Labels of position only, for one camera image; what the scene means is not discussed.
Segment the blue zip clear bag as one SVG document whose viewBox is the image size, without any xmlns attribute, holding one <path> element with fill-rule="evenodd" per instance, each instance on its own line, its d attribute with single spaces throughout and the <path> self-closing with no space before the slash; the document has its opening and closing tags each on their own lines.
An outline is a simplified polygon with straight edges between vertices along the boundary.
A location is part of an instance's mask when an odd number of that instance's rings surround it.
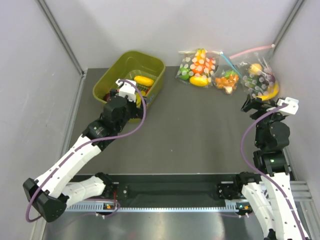
<svg viewBox="0 0 320 240">
<path fill-rule="evenodd" d="M 219 53 L 217 70 L 214 74 L 214 86 L 217 89 L 224 90 L 226 94 L 232 95 L 237 89 L 241 76 L 241 73 L 231 60 L 221 51 Z"/>
</svg>

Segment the green fake apple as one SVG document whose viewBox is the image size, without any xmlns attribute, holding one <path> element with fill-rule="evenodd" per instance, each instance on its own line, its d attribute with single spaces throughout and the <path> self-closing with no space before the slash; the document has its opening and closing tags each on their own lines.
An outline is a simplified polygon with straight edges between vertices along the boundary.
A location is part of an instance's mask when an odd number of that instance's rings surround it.
<svg viewBox="0 0 320 240">
<path fill-rule="evenodd" d="M 224 74 L 224 77 L 228 79 L 230 77 L 230 75 L 233 75 L 233 74 L 234 74 L 234 71 L 233 70 L 229 70 Z"/>
</svg>

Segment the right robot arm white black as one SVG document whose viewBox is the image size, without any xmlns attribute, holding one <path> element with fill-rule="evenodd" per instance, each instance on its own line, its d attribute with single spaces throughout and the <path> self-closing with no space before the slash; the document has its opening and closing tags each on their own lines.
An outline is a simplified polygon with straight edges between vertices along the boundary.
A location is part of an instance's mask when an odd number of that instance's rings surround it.
<svg viewBox="0 0 320 240">
<path fill-rule="evenodd" d="M 239 218 L 254 214 L 265 240 L 309 240 L 294 201 L 291 187 L 290 165 L 284 148 L 290 144 L 290 128 L 283 122 L 295 115 L 299 101 L 286 97 L 263 100 L 248 96 L 242 112 L 255 110 L 250 115 L 253 123 L 247 128 L 240 142 L 243 148 L 247 134 L 255 128 L 252 172 L 235 175 L 232 183 L 219 183 L 217 194 L 223 200 L 247 200 L 237 205 Z"/>
</svg>

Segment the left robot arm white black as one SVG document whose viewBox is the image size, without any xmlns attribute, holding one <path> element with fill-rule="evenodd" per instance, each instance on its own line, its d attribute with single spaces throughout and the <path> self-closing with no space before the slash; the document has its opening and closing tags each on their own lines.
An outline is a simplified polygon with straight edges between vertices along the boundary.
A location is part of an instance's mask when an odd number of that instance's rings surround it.
<svg viewBox="0 0 320 240">
<path fill-rule="evenodd" d="M 110 209 L 118 210 L 116 185 L 107 174 L 98 172 L 81 182 L 70 181 L 114 140 L 134 133 L 133 130 L 125 134 L 121 132 L 130 119 L 146 119 L 146 100 L 146 97 L 141 98 L 140 106 L 137 106 L 128 95 L 113 95 L 99 118 L 88 124 L 60 160 L 36 179 L 28 178 L 23 183 L 28 208 L 34 208 L 48 223 L 57 220 L 68 207 L 92 197 L 110 201 Z"/>
</svg>

